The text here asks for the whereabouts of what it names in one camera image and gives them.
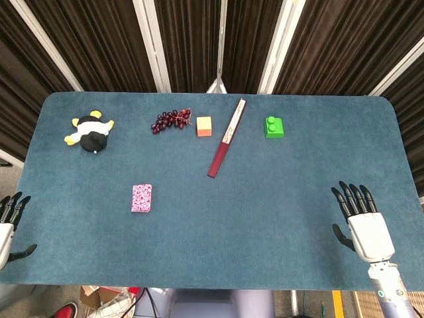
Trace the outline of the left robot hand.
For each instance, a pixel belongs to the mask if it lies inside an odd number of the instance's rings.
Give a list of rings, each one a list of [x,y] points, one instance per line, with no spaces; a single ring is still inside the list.
[[[1,200],[1,269],[6,264],[30,256],[37,248],[37,244],[32,244],[24,251],[11,252],[11,245],[18,224],[25,210],[25,206],[30,201],[31,196],[23,199],[22,192],[6,196]]]

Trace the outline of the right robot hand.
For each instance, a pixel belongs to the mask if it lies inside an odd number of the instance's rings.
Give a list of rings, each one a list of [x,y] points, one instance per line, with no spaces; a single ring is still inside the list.
[[[331,191],[348,225],[350,237],[337,224],[332,230],[337,240],[369,264],[387,262],[395,253],[383,215],[377,210],[372,194],[364,185],[355,186],[339,182],[341,190]]]

